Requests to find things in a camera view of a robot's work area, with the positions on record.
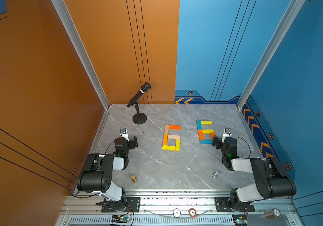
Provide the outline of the yellow block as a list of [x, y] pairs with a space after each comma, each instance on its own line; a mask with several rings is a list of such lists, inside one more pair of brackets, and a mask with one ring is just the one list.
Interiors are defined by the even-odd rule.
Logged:
[[215, 131], [214, 130], [202, 130], [202, 133], [203, 134], [211, 134], [211, 133], [215, 133]]
[[176, 147], [174, 147], [174, 146], [163, 145], [162, 149], [163, 150], [168, 150], [168, 151], [176, 151]]
[[180, 139], [177, 139], [176, 140], [176, 146], [175, 146], [175, 151], [177, 151], [177, 152], [180, 151], [180, 143], [181, 143], [181, 140]]
[[212, 125], [212, 121], [200, 121], [201, 125]]

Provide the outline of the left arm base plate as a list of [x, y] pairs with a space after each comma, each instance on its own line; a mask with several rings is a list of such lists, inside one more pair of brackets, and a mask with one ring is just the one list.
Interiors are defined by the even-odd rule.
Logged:
[[139, 212], [140, 209], [140, 197], [126, 197], [122, 198], [121, 201], [118, 202], [107, 202], [103, 204], [101, 208], [102, 213], [126, 213], [131, 211], [133, 213]]

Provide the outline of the aluminium front rail frame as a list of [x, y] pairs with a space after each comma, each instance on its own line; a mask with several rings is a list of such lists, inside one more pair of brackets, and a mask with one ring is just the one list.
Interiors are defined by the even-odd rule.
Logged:
[[116, 211], [99, 196], [67, 197], [58, 226], [301, 226], [289, 197], [255, 201], [239, 211], [227, 207], [223, 190], [130, 189]]

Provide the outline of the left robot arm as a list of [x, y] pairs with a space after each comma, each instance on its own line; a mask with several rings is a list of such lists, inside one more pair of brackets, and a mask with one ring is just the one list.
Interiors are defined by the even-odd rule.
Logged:
[[127, 168], [129, 152], [138, 147], [138, 140], [136, 136], [130, 141], [119, 137], [114, 144], [114, 153], [94, 153], [86, 157], [76, 187], [79, 191], [100, 195], [110, 204], [124, 207], [127, 205], [125, 190], [112, 181], [112, 174]]

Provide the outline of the left green circuit board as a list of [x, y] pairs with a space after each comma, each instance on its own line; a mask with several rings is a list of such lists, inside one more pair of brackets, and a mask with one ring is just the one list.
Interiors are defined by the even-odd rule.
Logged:
[[131, 218], [126, 215], [113, 215], [111, 218], [112, 224], [127, 224], [131, 221]]

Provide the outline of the brass chess piece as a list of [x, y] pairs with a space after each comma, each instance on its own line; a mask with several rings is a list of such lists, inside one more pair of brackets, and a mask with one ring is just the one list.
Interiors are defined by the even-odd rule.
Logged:
[[131, 175], [131, 180], [133, 183], [137, 183], [138, 179], [135, 175]]

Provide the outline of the aluminium corner post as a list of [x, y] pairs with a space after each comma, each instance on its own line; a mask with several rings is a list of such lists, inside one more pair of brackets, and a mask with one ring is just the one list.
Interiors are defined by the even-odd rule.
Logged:
[[106, 97], [106, 94], [102, 88], [100, 80], [96, 74], [96, 71], [93, 67], [93, 64], [90, 60], [90, 57], [84, 47], [82, 39], [77, 31], [75, 23], [71, 17], [71, 14], [67, 8], [65, 1], [62, 0], [51, 0], [67, 34], [72, 42], [74, 49], [76, 50], [78, 57], [95, 89], [96, 94], [100, 102], [102, 103], [105, 110], [109, 110], [110, 103]]
[[292, 0], [290, 1], [283, 17], [281, 18], [276, 30], [274, 31], [271, 40], [269, 41], [261, 59], [259, 60], [254, 72], [252, 73], [243, 93], [236, 105], [238, 110], [241, 110], [247, 102], [248, 97], [251, 95], [263, 72], [268, 66], [270, 60], [280, 46], [290, 26], [295, 20], [297, 14], [301, 10], [305, 0]]

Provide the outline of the right green circuit board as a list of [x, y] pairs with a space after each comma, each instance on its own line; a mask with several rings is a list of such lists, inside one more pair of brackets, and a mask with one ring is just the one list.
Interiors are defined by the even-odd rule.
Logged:
[[247, 226], [248, 219], [245, 215], [233, 215], [232, 217], [236, 226]]

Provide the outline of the silver chess piece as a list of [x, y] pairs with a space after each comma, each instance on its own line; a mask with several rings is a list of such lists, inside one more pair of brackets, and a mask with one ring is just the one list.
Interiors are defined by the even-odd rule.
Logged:
[[216, 179], [217, 177], [218, 177], [218, 175], [219, 175], [219, 171], [215, 171], [215, 172], [213, 172], [212, 173], [212, 177], [214, 178], [214, 179]]

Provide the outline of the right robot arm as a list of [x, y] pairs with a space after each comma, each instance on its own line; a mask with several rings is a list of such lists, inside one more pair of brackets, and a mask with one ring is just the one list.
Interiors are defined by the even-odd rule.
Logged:
[[229, 171], [253, 174], [253, 184], [231, 191], [228, 205], [234, 210], [254, 201], [294, 196], [297, 193], [294, 181], [278, 158], [240, 158], [234, 137], [214, 137], [212, 145], [221, 150], [222, 164]]

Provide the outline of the aluminium corner post left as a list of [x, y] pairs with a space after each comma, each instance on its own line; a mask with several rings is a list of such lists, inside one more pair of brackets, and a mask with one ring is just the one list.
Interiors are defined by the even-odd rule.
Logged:
[[62, 0], [51, 0], [67, 34], [72, 42], [74, 49], [76, 50], [78, 57], [95, 89], [96, 94], [100, 102], [102, 103], [105, 110], [109, 110], [110, 103], [106, 97], [106, 94], [102, 88], [100, 80], [96, 74], [96, 71], [93, 67], [93, 64], [90, 60], [90, 57], [84, 47], [82, 39], [77, 31], [75, 23], [71, 17], [71, 14], [67, 8], [65, 1]]

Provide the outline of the aluminium corner post right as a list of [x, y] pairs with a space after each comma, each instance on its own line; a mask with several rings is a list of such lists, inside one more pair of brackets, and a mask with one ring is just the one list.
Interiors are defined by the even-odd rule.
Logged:
[[305, 0], [292, 0], [290, 1], [283, 17], [281, 18], [276, 30], [274, 31], [271, 40], [269, 41], [261, 59], [259, 60], [254, 72], [252, 73], [243, 93], [236, 105], [238, 110], [241, 110], [247, 102], [248, 97], [251, 95], [263, 72], [268, 66], [270, 60], [280, 46], [290, 26], [295, 20], [297, 14], [301, 10]]

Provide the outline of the long orange block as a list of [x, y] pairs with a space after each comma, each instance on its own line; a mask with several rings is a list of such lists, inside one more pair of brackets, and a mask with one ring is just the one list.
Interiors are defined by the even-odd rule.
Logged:
[[181, 126], [179, 125], [169, 125], [170, 130], [181, 130]]

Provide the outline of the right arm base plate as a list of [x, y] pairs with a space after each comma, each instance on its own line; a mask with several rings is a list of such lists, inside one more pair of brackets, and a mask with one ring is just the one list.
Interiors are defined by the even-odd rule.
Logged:
[[255, 212], [252, 202], [233, 203], [230, 197], [226, 196], [215, 197], [214, 201], [217, 212]]

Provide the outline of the beige wooden block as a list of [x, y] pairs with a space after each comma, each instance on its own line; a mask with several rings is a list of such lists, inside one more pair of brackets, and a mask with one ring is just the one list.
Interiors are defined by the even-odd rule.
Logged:
[[169, 133], [169, 125], [166, 124], [165, 125], [165, 129], [164, 129], [164, 134], [167, 134], [168, 135], [168, 133]]
[[178, 140], [180, 139], [179, 135], [168, 135], [168, 139]]

